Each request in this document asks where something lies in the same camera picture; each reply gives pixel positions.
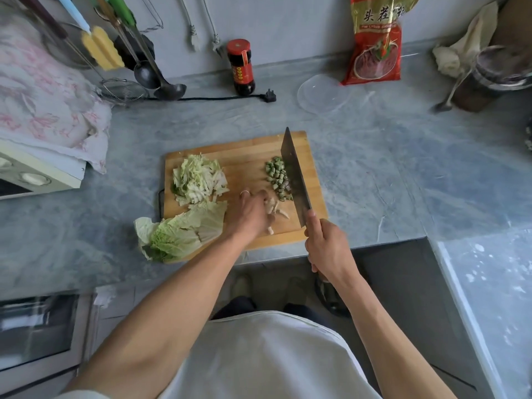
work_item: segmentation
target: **knife blade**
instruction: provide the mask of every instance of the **knife blade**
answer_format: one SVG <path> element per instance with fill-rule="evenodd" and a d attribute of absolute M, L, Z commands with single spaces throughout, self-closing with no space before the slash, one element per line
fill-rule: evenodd
<path fill-rule="evenodd" d="M 299 218 L 301 227 L 304 227 L 306 225 L 306 213 L 312 206 L 306 190 L 303 173 L 301 172 L 301 166 L 297 159 L 294 140 L 292 140 L 292 135 L 288 127 L 286 128 L 283 144 L 281 145 L 281 157 L 285 163 L 285 170 L 290 182 L 297 217 Z"/>

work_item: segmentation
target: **noodle package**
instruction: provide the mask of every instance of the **noodle package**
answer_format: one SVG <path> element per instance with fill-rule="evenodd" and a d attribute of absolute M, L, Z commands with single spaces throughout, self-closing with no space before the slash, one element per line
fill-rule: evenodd
<path fill-rule="evenodd" d="M 351 0 L 355 51 L 343 85 L 401 79 L 401 27 L 397 19 L 418 0 Z"/>

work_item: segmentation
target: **left hand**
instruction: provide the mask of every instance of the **left hand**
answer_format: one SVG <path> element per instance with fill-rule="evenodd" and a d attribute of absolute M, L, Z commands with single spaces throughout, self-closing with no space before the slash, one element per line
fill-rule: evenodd
<path fill-rule="evenodd" d="M 240 193 L 240 199 L 232 210 L 225 234 L 236 235 L 246 245 L 263 234 L 272 224 L 275 217 L 266 214 L 264 201 L 268 199 L 268 192 L 261 190 L 252 194 L 247 188 Z"/>

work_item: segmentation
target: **gray wall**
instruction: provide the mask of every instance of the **gray wall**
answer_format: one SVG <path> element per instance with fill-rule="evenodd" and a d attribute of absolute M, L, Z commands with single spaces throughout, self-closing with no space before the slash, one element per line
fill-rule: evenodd
<path fill-rule="evenodd" d="M 188 25 L 178 0 L 151 0 L 164 29 L 149 34 L 157 62 L 168 77 L 227 67 L 211 51 L 211 30 L 201 0 L 186 0 L 203 49 L 190 50 Z M 420 0 L 402 18 L 404 41 L 461 33 L 478 9 L 493 0 Z M 88 0 L 75 0 L 77 5 Z M 144 29 L 155 24 L 142 0 L 126 0 Z M 343 52 L 353 46 L 349 0 L 208 0 L 223 41 L 243 37 L 252 45 L 253 64 Z M 95 14 L 91 21 L 102 24 Z"/>

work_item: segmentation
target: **forearm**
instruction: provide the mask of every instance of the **forearm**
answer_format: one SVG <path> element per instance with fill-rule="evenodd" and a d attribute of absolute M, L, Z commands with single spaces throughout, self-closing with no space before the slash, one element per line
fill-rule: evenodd
<path fill-rule="evenodd" d="M 345 275 L 337 284 L 368 352 L 384 399 L 456 399 L 360 274 Z"/>
<path fill-rule="evenodd" d="M 69 390 L 94 389 L 113 399 L 156 397 L 188 355 L 245 243 L 234 235 L 220 237 L 152 291 Z"/>

